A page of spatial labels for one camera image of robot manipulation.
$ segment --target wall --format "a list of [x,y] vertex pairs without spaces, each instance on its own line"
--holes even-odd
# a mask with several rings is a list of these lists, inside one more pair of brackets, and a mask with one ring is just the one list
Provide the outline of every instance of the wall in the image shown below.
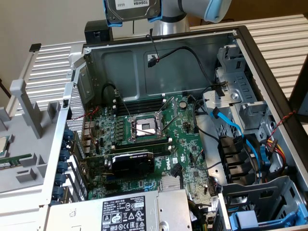
[[[0,0],[0,78],[9,89],[19,78],[33,43],[58,44],[84,39],[87,21],[105,19],[102,0]],[[135,23],[135,33],[151,28]],[[113,30],[114,37],[132,34],[132,22]],[[8,97],[0,90],[0,106]]]

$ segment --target chip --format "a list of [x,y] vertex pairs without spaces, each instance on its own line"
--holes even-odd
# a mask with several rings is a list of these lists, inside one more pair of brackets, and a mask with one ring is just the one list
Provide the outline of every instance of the chip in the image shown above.
[[199,172],[193,172],[193,177],[199,177]]

